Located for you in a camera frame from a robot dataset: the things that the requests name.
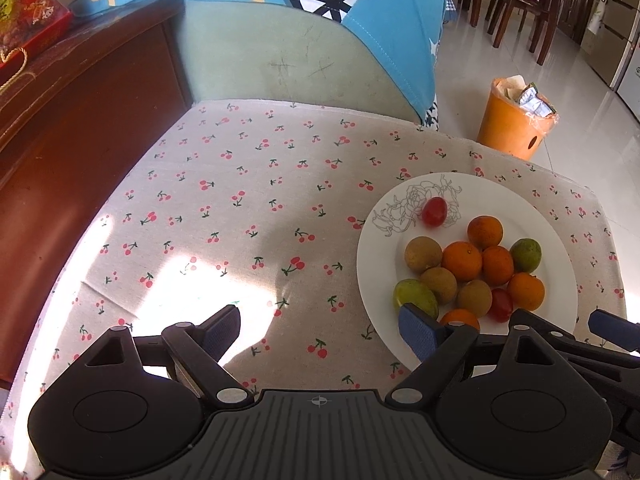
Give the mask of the small orange tangerine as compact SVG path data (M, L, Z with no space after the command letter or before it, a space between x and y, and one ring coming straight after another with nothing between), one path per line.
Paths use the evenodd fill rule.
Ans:
M473 312L466 309L451 309L446 312L439 320L439 324L442 326L446 326L449 323L462 323L467 326L471 326L475 328L478 332L480 331L480 321L474 315Z

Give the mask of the small green mango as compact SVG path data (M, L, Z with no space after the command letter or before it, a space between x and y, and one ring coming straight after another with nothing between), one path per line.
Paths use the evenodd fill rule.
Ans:
M393 306L396 311L404 304L414 304L430 318L437 320L439 305L431 289L428 289L416 278L405 278L399 281L393 291Z

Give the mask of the brown kiwi front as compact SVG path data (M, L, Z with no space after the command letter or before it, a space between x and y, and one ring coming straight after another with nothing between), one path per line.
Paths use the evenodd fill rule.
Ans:
M491 288L482 280L473 280L459 288L456 306L468 310L477 318L485 316L492 304Z

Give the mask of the brown kiwi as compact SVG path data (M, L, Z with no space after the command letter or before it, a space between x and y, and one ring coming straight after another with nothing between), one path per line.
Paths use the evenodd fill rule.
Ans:
M441 266L425 270L420 276L420 282L434 294L440 306L446 306L456 299L457 279L454 274Z
M482 280L473 280L459 288L456 306L468 310L477 318L485 316L492 304L491 288Z
M410 240L404 251L408 268L416 274L437 268L442 262L442 248L431 237L418 236Z

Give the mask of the small red tomato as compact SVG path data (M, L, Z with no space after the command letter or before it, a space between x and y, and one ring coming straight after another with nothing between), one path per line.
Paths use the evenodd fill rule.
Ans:
M491 296L491 306L487 315L498 323L508 322L514 311L509 293L503 288L494 288L491 291Z

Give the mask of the large orange tangerine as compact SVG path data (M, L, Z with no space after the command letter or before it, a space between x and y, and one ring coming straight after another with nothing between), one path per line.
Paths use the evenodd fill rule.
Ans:
M471 243L458 240L442 252L442 267L450 271L458 282L475 280L482 272L482 255Z

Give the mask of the orange tangerine back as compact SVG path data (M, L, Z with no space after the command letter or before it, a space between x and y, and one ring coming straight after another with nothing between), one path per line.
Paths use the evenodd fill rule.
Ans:
M487 247L482 252L482 273L484 281L491 287L506 284L514 274L511 253L502 246Z

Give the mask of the sunlit orange tangerine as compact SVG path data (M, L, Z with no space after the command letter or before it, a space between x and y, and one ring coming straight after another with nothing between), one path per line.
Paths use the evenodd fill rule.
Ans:
M506 286L514 307L526 311L537 310L544 302L544 283L535 275L525 272L514 274Z

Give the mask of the green lime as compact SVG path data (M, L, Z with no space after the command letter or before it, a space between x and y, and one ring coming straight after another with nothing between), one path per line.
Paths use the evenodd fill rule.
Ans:
M533 273L540 265L542 250L533 238L520 238L511 246L510 254L515 270Z

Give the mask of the white floral plate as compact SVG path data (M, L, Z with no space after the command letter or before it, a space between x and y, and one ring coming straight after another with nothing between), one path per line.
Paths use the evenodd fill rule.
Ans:
M380 198L363 223L357 278L373 328L409 370L420 360L402 338L408 301L489 335L506 334L518 309L576 326L575 272L559 235L524 198L469 174L427 174Z

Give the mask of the cherry print tablecloth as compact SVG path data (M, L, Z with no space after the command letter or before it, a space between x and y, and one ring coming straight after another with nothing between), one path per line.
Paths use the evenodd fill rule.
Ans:
M109 327L136 335L242 313L224 359L247 388L377 388L407 367L360 299L356 255L369 212L405 180L460 172L507 188L558 234L578 299L625 311L608 220L593 192L471 140L381 116L280 102L192 107L124 177L81 237L39 315L1 417L1 470L33 479L28 413Z

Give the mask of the dark wooden cabinet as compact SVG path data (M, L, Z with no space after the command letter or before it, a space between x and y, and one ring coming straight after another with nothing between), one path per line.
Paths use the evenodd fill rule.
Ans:
M1 96L1 385L44 302L126 173L191 106L172 22L149 0L75 27Z

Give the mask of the refrigerator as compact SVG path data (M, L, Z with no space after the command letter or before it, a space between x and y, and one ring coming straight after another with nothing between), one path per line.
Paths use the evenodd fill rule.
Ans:
M639 33L639 0L598 0L585 32L587 61L616 90L634 53Z

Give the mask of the wooden chair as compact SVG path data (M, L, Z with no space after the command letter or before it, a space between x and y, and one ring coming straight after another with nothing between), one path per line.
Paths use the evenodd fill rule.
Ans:
M489 21L487 32L494 37L492 46L500 47L513 11L521 10L523 16L518 30L522 30L526 16L533 15L534 24L529 51L535 53L538 42L542 41L537 64L544 64L552 45L556 26L558 26L561 4L562 0L490 0L486 18Z

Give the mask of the red snack gift bag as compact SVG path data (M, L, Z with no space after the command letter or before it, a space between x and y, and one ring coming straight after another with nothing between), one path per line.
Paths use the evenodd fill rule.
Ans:
M70 27L72 12L58 0L1 0L1 89Z

